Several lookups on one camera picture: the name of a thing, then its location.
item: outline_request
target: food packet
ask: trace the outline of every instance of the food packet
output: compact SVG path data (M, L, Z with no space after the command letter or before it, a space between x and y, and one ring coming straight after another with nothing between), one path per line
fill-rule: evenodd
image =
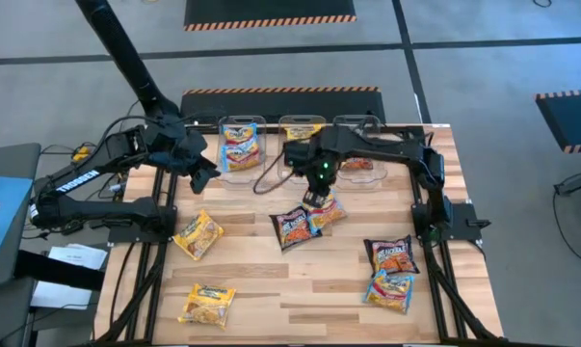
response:
M390 276L386 274L385 270L381 270L369 284L363 302L391 308L406 314L412 298L413 286L414 277Z
M224 230L211 217L200 213L172 239L193 260L200 260L206 250L224 234Z
M251 123L250 125L244 126L240 129L231 128L224 125L222 130L224 132L226 145L239 145L257 137L256 123Z
M385 270L388 274L409 272L419 274L412 255L412 238L395 241L363 240L374 274Z
M260 164L260 147L256 137L240 145L222 146L222 170L226 173Z
M194 284L187 297L183 314L178 317L180 323L202 323L225 328L228 309L232 304L235 289L212 285Z
M269 217L275 227L277 240L279 241L282 251L314 237L322 236L320 230L312 232L309 229L307 211L300 206L288 213L270 215Z
M373 170L374 163L367 158L350 158L341 164L341 171Z
M311 135L317 133L322 129L323 124L313 124L310 126L298 126L298 127L287 127L286 130L286 140L304 140L311 137Z
M346 218L348 214L338 199L335 198L333 190L330 191L322 207L310 206L303 202L303 208L308 212L309 227L311 232L320 230L324 226L335 221Z

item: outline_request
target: wooden tabletop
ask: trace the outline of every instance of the wooden tabletop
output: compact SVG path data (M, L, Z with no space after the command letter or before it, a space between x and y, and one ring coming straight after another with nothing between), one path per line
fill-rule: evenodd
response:
M462 168L448 125L424 125L434 132L433 146L444 155L445 193L451 201L468 199ZM217 136L206 136L203 153L216 158ZM267 160L277 156L277 135L267 136ZM201 261L195 262L175 244L168 247L154 344L186 343L400 343L437 342L436 320L423 252L413 239L413 252L421 274L407 315L364 304L372 270L362 240L394 240L414 235L409 170L386 163L386 178L370 192L337 191L349 217L282 254L269 214L296 207L304 191L281 187L265 196L251 189L227 190L213 180L201 195L194 195L189 178L179 178L175 197L184 228L203 208L225 231ZM155 169L132 170L125 200L150 196ZM269 177L277 179L277 171ZM449 242L457 284L466 303L494 334L502 334L489 275L483 256L465 241ZM127 245L110 253L101 291L95 330L107 331L110 304ZM131 298L140 246L134 248L122 278L115 318ZM237 290L225 331L214 326L185 325L176 320L194 283L222 285ZM442 301L449 334L455 335L450 302ZM145 329L148 298L140 309L136 336Z

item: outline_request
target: black floor mat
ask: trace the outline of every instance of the black floor mat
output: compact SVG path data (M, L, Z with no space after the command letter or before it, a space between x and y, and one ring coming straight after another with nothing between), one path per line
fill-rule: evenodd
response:
M353 0L187 0L185 30L356 21Z
M317 115L328 122L339 115L374 115L386 122L378 87L195 89L183 94L181 114L195 114L200 124L222 116L262 116L278 123L286 115Z
M565 153L581 153L581 91L541 93L537 105Z

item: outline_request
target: hazard tape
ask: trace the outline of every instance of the hazard tape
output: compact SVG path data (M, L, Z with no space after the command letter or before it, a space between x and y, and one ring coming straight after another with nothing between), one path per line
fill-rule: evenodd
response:
M226 88L192 89L186 94L204 93L323 93L323 92L379 92L380 87L285 87L285 88Z
M223 30L223 29L263 28L286 25L346 23L354 21L357 21L357 17L355 15L340 14L340 15L321 15L321 16L280 18L280 19L257 19L257 20L240 20L217 23L199 23L186 25L184 29L185 31L205 31L205 30Z
M547 99L553 97L566 97L566 96L577 96L581 95L581 90L578 91L566 91L566 92L557 92L557 93L538 93L534 95L536 100L539 99Z

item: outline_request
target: clear plastic bin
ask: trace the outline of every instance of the clear plastic bin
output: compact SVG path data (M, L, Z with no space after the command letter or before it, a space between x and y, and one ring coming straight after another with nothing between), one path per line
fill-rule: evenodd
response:
M283 143L288 139L286 128L304 128L305 130L312 128L314 125L326 126L327 120L322 116L283 116L279 119L279 152L283 150ZM283 160L277 162L277 176L279 179L284 179L286 176L292 173L292 168L287 167L283 164ZM307 179L305 177L292 177L285 182L282 187L285 189L307 189Z
M361 124L364 124L363 136L373 138L380 136L380 128L383 126L378 118L363 115L337 116L332 120L332 123L336 126L350 126L352 128L357 128ZM343 170L342 165L342 169L337 172L335 188L339 191L365 191L377 188L388 174L388 171L381 161L372 160L372 164L372 170L359 169L351 171Z
M238 130L243 127L255 124L256 141L258 143L258 165L239 171L227 171L224 169L224 159L222 157L222 147L229 145L224 135L225 129ZM224 117L219 122L220 136L218 143L217 161L218 170L222 173L219 179L226 189L251 189L255 181L264 174L266 169L267 157L267 127L266 121L261 116L229 116ZM265 183L265 178L262 179L261 184Z

